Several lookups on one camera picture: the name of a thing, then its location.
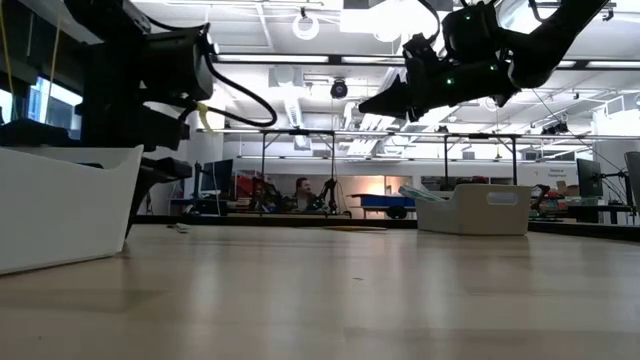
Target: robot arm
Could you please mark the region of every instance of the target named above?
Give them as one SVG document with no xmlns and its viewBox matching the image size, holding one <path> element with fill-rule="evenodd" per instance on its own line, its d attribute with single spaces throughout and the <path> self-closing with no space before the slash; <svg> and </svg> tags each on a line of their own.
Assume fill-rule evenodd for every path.
<svg viewBox="0 0 640 360">
<path fill-rule="evenodd" d="M 442 21 L 447 56 L 440 59 L 431 48 L 435 36 L 415 35 L 403 46 L 406 82 L 396 78 L 389 89 L 360 104 L 360 112 L 408 115 L 410 121 L 418 121 L 431 109 L 487 96 L 502 107 L 520 89 L 543 85 L 608 2 L 563 0 L 528 35 L 501 28 L 494 1 L 450 13 Z M 535 0 L 529 3 L 536 9 Z"/>
</svg>

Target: person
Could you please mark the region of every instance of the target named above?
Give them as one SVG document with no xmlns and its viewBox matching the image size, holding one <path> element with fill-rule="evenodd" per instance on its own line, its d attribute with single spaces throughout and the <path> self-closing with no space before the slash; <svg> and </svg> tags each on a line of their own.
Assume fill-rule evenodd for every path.
<svg viewBox="0 0 640 360">
<path fill-rule="evenodd" d="M 298 211 L 306 211 L 311 205 L 314 195 L 311 192 L 311 182 L 305 177 L 296 180 L 296 202 Z"/>
</svg>

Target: white storage box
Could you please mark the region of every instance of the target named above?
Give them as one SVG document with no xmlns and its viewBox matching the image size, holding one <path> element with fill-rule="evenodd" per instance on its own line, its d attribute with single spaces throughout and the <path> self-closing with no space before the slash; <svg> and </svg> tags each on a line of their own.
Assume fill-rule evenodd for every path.
<svg viewBox="0 0 640 360">
<path fill-rule="evenodd" d="M 524 235 L 531 188 L 461 184 L 447 201 L 416 199 L 418 228 L 459 235 Z"/>
<path fill-rule="evenodd" d="M 141 158 L 142 147 L 0 148 L 0 274 L 120 252 Z"/>
</svg>

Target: wire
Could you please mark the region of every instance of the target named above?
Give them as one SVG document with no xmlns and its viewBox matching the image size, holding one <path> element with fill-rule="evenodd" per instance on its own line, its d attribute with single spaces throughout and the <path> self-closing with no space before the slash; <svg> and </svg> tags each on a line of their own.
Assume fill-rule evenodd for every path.
<svg viewBox="0 0 640 360">
<path fill-rule="evenodd" d="M 11 107 L 13 108 L 13 116 L 18 118 L 18 110 L 16 109 L 16 97 L 13 89 L 13 76 L 11 75 L 11 60 L 9 59 L 9 43 L 7 42 L 7 32 L 4 28 L 4 10 L 2 7 L 2 1 L 0 1 L 0 27 L 2 28 L 2 45 L 4 48 L 4 62 L 7 67 L 7 75 L 9 77 L 9 90 L 11 91 Z"/>
<path fill-rule="evenodd" d="M 549 114 L 551 114 L 551 116 L 553 116 L 553 118 L 556 121 L 562 122 L 562 120 L 560 118 L 558 118 L 558 116 L 549 108 L 549 106 L 544 102 L 544 100 L 542 100 L 542 97 L 540 97 L 540 95 L 538 94 L 538 92 L 533 89 L 533 93 L 536 95 L 536 97 L 540 100 L 540 103 L 547 109 L 547 111 L 549 111 Z M 574 134 L 571 130 L 569 130 L 569 134 L 571 134 L 572 136 L 574 136 L 578 141 L 580 141 L 584 146 L 588 147 L 589 150 L 591 150 L 594 154 L 596 154 L 598 157 L 601 157 L 602 160 L 606 161 L 607 163 L 609 163 L 609 165 L 613 166 L 614 168 L 616 168 L 618 171 L 622 172 L 622 169 L 620 169 L 618 166 L 616 166 L 614 163 L 612 163 L 611 161 L 609 161 L 609 159 L 607 159 L 606 157 L 600 155 L 594 148 L 593 145 L 587 144 L 586 142 L 584 142 L 584 140 L 582 140 L 580 137 L 578 137 L 576 134 Z"/>
<path fill-rule="evenodd" d="M 267 112 L 269 113 L 269 115 L 271 116 L 271 120 L 264 123 L 264 122 L 257 122 L 257 121 L 253 121 L 253 120 L 249 120 L 247 118 L 243 118 L 241 116 L 229 113 L 227 111 L 224 110 L 220 110 L 220 109 L 216 109 L 213 107 L 208 107 L 208 110 L 216 113 L 216 114 L 220 114 L 220 115 L 224 115 L 225 117 L 228 117 L 232 120 L 235 121 L 239 121 L 243 124 L 247 124 L 249 126 L 254 126 L 254 127 L 269 127 L 269 126 L 273 126 L 277 121 L 278 121 L 278 114 L 276 113 L 276 111 L 273 109 L 273 107 L 271 105 L 269 105 L 269 103 L 267 103 L 263 98 L 261 98 L 260 96 L 256 95 L 255 93 L 253 93 L 252 91 L 250 91 L 249 89 L 245 88 L 244 86 L 228 79 L 227 77 L 225 77 L 224 75 L 220 74 L 214 67 L 213 67 L 213 62 L 211 61 L 211 56 L 215 55 L 215 49 L 213 48 L 213 45 L 209 44 L 209 41 L 207 39 L 207 36 L 205 34 L 207 34 L 209 32 L 209 27 L 211 26 L 210 23 L 205 23 L 199 26 L 192 26 L 192 27 L 175 27 L 175 26 L 171 26 L 171 25 L 167 25 L 164 23 L 159 22 L 158 20 L 155 20 L 149 16 L 147 16 L 147 18 L 149 19 L 149 22 L 159 28 L 165 29 L 165 30 L 169 30 L 169 31 L 180 31 L 180 30 L 193 30 L 193 29 L 198 29 L 198 30 L 202 30 L 202 36 L 200 37 L 199 40 L 199 46 L 200 46 L 200 51 L 202 52 L 202 55 L 204 57 L 205 60 L 205 64 L 207 65 L 207 68 L 209 69 L 209 72 L 211 72 L 211 75 L 213 75 L 214 77 L 218 78 L 218 80 L 220 80 L 221 82 L 223 82 L 224 84 L 226 84 L 227 86 L 238 90 L 239 92 L 247 95 L 248 97 L 250 97 L 251 99 L 253 99 L 255 102 L 257 102 L 258 104 L 260 104 L 265 110 L 267 110 Z M 193 100 L 188 100 L 190 103 L 187 104 L 186 106 L 181 106 L 183 108 L 185 108 L 185 110 L 180 114 L 180 120 L 185 121 L 187 116 L 189 116 L 189 114 L 191 114 L 193 111 L 196 110 L 196 108 L 198 107 L 198 105 L 196 104 L 195 107 L 193 105 Z"/>
<path fill-rule="evenodd" d="M 49 76 L 49 91 L 47 91 L 47 108 L 44 109 L 44 119 L 41 121 L 47 122 L 47 115 L 51 108 L 51 90 L 56 77 L 56 63 L 58 61 L 58 45 L 60 44 L 60 21 L 62 20 L 62 6 L 63 2 L 58 2 L 58 19 L 56 20 L 56 40 L 53 44 L 53 55 L 51 56 L 51 75 Z"/>
<path fill-rule="evenodd" d="M 222 212 L 220 211 L 220 191 L 218 191 L 218 182 L 216 181 L 216 163 L 213 163 L 213 166 L 211 167 L 211 174 L 213 176 L 213 189 L 216 191 L 216 206 L 218 207 L 218 216 L 222 216 Z"/>
<path fill-rule="evenodd" d="M 171 26 L 171 25 L 167 25 L 167 24 L 163 24 L 160 21 L 145 15 L 147 17 L 147 19 L 149 19 L 149 22 L 161 29 L 164 30 L 169 30 L 169 31 L 180 31 L 180 30 L 189 30 L 189 29 L 204 29 L 205 27 L 209 26 L 209 24 L 202 24 L 202 25 L 198 25 L 198 26 L 191 26 L 191 27 L 176 27 L 176 26 Z"/>
<path fill-rule="evenodd" d="M 275 123 L 278 121 L 278 114 L 273 109 L 273 107 L 271 105 L 269 105 L 269 103 L 267 103 L 263 98 L 261 98 L 260 96 L 256 95 L 255 93 L 253 93 L 251 90 L 245 88 L 244 86 L 242 86 L 242 85 L 240 85 L 240 84 L 238 84 L 236 82 L 231 81 L 230 79 L 228 79 L 224 75 L 220 74 L 213 67 L 213 62 L 211 61 L 211 56 L 210 55 L 214 54 L 215 52 L 212 51 L 213 50 L 213 46 L 211 46 L 207 42 L 206 38 L 203 38 L 201 40 L 201 47 L 202 47 L 202 52 L 204 53 L 205 63 L 207 64 L 207 68 L 209 68 L 209 71 L 211 72 L 211 74 L 214 77 L 218 78 L 218 80 L 220 80 L 221 82 L 223 82 L 227 86 L 238 90 L 239 92 L 247 95 L 248 97 L 253 99 L 255 102 L 260 104 L 265 110 L 267 110 L 267 112 L 271 116 L 271 120 L 269 120 L 266 123 L 265 122 L 257 122 L 257 121 L 249 120 L 249 119 L 243 118 L 241 116 L 234 115 L 234 114 L 231 114 L 229 112 L 226 112 L 224 110 L 215 109 L 215 108 L 212 108 L 212 107 L 209 107 L 209 111 L 218 113 L 220 115 L 225 115 L 225 116 L 227 116 L 227 117 L 229 117 L 229 118 L 231 118 L 233 120 L 239 121 L 241 123 L 244 123 L 244 124 L 247 124 L 247 125 L 250 125 L 250 126 L 269 127 L 269 126 L 275 125 Z"/>
<path fill-rule="evenodd" d="M 618 200 L 620 200 L 623 204 L 625 203 L 622 195 L 620 194 L 620 189 L 613 186 L 614 184 L 612 184 L 609 179 L 602 179 L 602 183 L 605 184 L 605 186 L 609 188 L 609 190 L 611 190 L 611 192 L 613 192 L 616 195 L 616 197 L 618 197 Z"/>
<path fill-rule="evenodd" d="M 542 22 L 543 20 L 540 17 L 540 13 L 538 12 L 538 3 L 536 2 L 536 0 L 529 0 L 529 7 L 531 7 L 531 11 L 533 12 L 533 17 L 539 22 Z"/>
</svg>

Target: computer monitor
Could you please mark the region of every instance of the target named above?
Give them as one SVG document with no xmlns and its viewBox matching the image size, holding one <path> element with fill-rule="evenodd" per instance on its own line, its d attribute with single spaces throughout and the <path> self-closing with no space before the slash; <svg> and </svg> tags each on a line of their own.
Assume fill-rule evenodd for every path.
<svg viewBox="0 0 640 360">
<path fill-rule="evenodd" d="M 219 191 L 229 194 L 233 177 L 233 159 L 206 163 L 202 166 L 201 191 Z"/>
<path fill-rule="evenodd" d="M 602 169 L 600 163 L 578 159 L 578 181 L 581 197 L 602 197 Z"/>
</svg>

